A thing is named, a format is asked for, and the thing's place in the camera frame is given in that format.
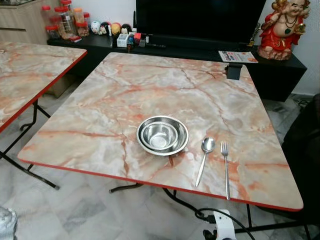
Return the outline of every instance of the red figurine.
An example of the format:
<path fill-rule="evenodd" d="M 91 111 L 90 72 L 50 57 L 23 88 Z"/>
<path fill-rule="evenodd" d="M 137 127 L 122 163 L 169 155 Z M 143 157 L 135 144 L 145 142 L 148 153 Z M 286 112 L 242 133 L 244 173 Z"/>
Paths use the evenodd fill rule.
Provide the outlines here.
<path fill-rule="evenodd" d="M 309 16 L 308 0 L 276 0 L 272 3 L 274 12 L 266 16 L 261 29 L 261 45 L 258 54 L 266 59 L 287 60 L 291 44 L 297 45 L 305 32 L 304 19 Z"/>

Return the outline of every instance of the white box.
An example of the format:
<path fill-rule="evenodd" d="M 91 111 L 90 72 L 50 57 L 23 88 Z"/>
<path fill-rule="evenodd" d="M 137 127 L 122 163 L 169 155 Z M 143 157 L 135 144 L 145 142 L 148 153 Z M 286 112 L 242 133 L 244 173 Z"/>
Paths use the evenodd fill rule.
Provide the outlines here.
<path fill-rule="evenodd" d="M 129 37 L 128 34 L 120 34 L 116 40 L 117 47 L 118 48 L 126 48 L 128 37 Z"/>

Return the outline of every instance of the cabinet drawer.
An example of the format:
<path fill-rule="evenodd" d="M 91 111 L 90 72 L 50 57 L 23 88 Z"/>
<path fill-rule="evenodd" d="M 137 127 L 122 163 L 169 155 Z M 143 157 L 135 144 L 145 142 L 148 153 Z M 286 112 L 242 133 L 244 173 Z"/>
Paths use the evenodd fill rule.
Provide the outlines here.
<path fill-rule="evenodd" d="M 32 43 L 26 31 L 14 29 L 0 29 L 0 41 Z"/>
<path fill-rule="evenodd" d="M 25 29 L 21 11 L 17 8 L 0 9 L 0 28 Z"/>

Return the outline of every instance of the television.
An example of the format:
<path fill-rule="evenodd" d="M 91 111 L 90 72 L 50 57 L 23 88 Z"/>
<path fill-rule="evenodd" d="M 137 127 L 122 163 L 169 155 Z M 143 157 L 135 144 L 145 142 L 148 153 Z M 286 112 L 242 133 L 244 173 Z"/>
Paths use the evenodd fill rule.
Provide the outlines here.
<path fill-rule="evenodd" d="M 266 0 L 136 0 L 139 33 L 247 44 Z"/>

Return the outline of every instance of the spoon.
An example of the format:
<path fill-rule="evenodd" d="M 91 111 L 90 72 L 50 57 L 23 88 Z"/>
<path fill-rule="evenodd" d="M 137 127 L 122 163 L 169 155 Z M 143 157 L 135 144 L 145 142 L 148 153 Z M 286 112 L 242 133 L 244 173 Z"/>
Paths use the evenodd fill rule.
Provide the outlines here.
<path fill-rule="evenodd" d="M 202 173 L 203 173 L 204 168 L 205 168 L 207 154 L 211 153 L 215 148 L 215 140 L 212 137 L 206 137 L 202 141 L 201 148 L 202 148 L 202 151 L 204 151 L 204 156 L 203 156 L 203 159 L 202 159 L 202 162 L 201 162 L 201 165 L 200 165 L 198 177 L 196 178 L 196 181 L 195 181 L 195 186 L 196 187 L 198 187 L 198 185 L 200 183 L 200 179 L 201 179 Z"/>

